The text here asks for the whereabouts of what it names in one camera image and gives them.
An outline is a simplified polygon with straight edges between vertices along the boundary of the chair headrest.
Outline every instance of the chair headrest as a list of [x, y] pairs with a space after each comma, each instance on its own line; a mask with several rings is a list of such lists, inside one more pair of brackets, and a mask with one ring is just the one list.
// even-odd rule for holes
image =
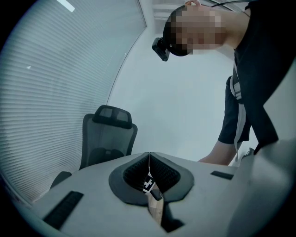
[[112, 106], [100, 106], [94, 114], [92, 121], [125, 129], [131, 129], [132, 127], [131, 114]]

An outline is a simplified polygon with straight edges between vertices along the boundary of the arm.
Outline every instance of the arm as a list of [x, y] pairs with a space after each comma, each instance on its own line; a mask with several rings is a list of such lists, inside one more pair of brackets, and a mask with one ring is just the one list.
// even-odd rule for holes
[[236, 154], [234, 144], [225, 144], [217, 141], [213, 150], [199, 162], [219, 165], [229, 165]]

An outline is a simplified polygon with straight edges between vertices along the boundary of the mesh chair back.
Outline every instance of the mesh chair back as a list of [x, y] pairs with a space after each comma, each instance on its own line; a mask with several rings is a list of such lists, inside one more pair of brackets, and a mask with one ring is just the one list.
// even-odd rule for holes
[[129, 112], [101, 106], [83, 119], [80, 169], [131, 154], [138, 128]]

